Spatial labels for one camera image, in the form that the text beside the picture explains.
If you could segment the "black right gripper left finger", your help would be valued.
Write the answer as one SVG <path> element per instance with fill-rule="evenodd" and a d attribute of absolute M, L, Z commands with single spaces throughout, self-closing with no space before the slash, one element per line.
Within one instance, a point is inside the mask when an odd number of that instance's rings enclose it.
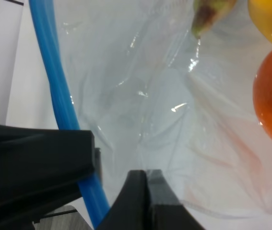
<path fill-rule="evenodd" d="M 146 173 L 143 170 L 132 170 L 97 229 L 149 230 L 152 226 L 149 208 L 150 197 Z"/>

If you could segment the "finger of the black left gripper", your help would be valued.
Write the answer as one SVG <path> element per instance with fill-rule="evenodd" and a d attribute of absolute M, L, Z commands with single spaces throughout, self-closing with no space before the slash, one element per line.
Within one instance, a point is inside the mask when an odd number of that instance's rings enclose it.
<path fill-rule="evenodd" d="M 17 230 L 81 197 L 95 170 L 91 131 L 0 125 L 0 230 Z"/>

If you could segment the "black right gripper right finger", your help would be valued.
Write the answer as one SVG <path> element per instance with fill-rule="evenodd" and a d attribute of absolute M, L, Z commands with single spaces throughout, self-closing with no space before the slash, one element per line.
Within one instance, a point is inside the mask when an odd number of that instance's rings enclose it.
<path fill-rule="evenodd" d="M 184 208 L 161 170 L 148 170 L 149 215 L 153 230 L 202 230 L 204 227 Z"/>

